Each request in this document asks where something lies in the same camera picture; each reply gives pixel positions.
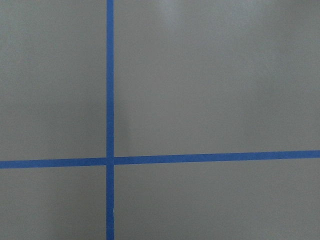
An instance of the blue stripe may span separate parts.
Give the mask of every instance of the blue stripe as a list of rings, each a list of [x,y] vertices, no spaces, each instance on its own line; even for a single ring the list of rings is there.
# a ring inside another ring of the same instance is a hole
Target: blue stripe
[[[114,240],[114,1],[106,8],[106,239]]]
[[[115,157],[115,165],[320,158],[320,150]]]
[[[15,161],[0,161],[0,169],[103,166],[105,164],[106,164],[105,157],[45,159],[45,160],[18,160],[18,161],[15,160]]]

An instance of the gray tile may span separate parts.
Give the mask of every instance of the gray tile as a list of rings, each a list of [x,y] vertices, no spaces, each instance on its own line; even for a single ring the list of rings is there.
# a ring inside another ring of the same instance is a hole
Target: gray tile
[[[106,3],[0,2],[0,160],[106,155]]]
[[[117,156],[320,149],[320,1],[114,11]]]
[[[117,240],[316,240],[320,159],[115,167]]]
[[[0,239],[106,239],[105,166],[0,169],[0,193]]]

